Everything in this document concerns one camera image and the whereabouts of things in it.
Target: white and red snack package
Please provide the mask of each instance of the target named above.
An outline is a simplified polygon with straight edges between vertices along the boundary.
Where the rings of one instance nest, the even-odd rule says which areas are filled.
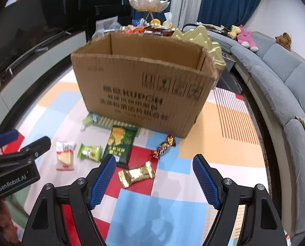
[[[57,165],[58,171],[74,170],[74,148],[75,142],[57,141]]]

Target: pink stuffed animal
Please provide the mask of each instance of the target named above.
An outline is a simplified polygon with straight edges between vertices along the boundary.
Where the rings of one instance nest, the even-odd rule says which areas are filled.
[[[241,33],[238,34],[238,36],[237,36],[238,42],[242,46],[249,48],[252,52],[257,52],[258,48],[257,48],[256,43],[252,39],[252,33],[249,31],[246,31],[242,25],[240,25],[239,28],[241,30]]]

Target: human hand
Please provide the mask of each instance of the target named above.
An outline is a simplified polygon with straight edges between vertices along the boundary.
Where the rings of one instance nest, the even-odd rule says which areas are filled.
[[[3,228],[2,234],[7,242],[17,243],[18,235],[14,223],[11,220],[11,214],[5,201],[1,201],[0,206],[0,226]]]

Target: light green candy wrapper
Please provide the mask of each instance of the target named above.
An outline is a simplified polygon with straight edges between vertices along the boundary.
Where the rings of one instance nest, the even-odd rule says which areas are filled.
[[[101,146],[85,146],[81,144],[78,150],[77,158],[85,159],[89,158],[96,162],[100,161],[101,156]]]

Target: brown teddy bear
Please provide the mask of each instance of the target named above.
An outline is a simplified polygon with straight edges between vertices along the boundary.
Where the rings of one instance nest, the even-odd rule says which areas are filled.
[[[288,51],[291,49],[291,36],[285,32],[284,34],[275,38],[277,43],[280,44],[282,47],[286,48]]]

